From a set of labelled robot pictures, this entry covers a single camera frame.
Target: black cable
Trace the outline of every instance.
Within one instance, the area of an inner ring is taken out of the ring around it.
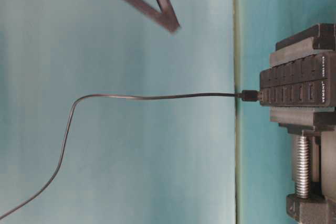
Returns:
[[[56,175],[58,174],[58,171],[62,165],[63,157],[64,157],[64,152],[65,152],[65,147],[67,144],[67,139],[68,139],[68,134],[71,126],[71,121],[73,118],[73,113],[75,111],[75,108],[79,102],[82,100],[88,99],[88,98],[121,98],[121,99],[128,99],[128,100],[141,100],[141,101],[146,101],[146,100],[167,100],[167,99],[180,99],[180,98],[191,98],[191,97],[240,97],[240,94],[230,94],[230,93],[196,93],[196,94],[180,94],[180,95],[163,95],[163,96],[157,96],[157,97],[139,97],[139,96],[133,96],[133,95],[122,95],[122,94],[91,94],[91,95],[86,95],[84,97],[81,97],[77,99],[70,110],[69,118],[68,118],[68,123],[67,127],[65,130],[64,134],[64,139],[61,147],[61,154],[59,157],[58,165],[49,179],[49,181],[34,195],[32,195],[30,198],[27,200],[23,201],[20,205],[14,207],[10,211],[4,213],[3,215],[0,216],[0,220],[4,219],[8,215],[14,213],[15,211],[19,210],[21,207],[24,205],[28,204],[31,202],[33,199],[35,199],[37,196],[39,196],[49,185],[50,183],[54,180]]]

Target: black usb hub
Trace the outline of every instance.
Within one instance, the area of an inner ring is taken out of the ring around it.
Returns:
[[[272,67],[260,73],[260,104],[336,106],[335,31],[334,24],[317,24],[278,42],[270,56]]]

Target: teal background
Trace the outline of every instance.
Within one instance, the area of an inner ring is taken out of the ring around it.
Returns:
[[[233,0],[171,2],[175,36],[121,0],[0,0],[1,212],[49,179],[76,98],[233,92]],[[234,223],[234,116],[232,98],[87,100],[55,181],[3,223]]]
[[[275,43],[316,23],[335,23],[335,0],[236,0],[237,89],[258,89]],[[296,223],[286,215],[291,143],[269,109],[238,103],[238,222]]]

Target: teal wall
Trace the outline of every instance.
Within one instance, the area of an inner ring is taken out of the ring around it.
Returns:
[[[236,0],[237,87],[258,89],[275,43],[316,23],[335,23],[336,0]],[[286,215],[291,143],[269,122],[268,108],[238,104],[238,219],[245,223],[295,223]]]
[[[121,0],[0,0],[0,212],[52,174],[76,98],[233,92],[233,0],[171,1],[176,36]],[[58,177],[4,223],[234,223],[234,116],[231,98],[87,100]]]

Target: threaded rod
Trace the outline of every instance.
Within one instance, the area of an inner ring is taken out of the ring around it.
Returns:
[[[297,137],[296,195],[307,199],[310,194],[310,155],[309,140],[306,136]]]

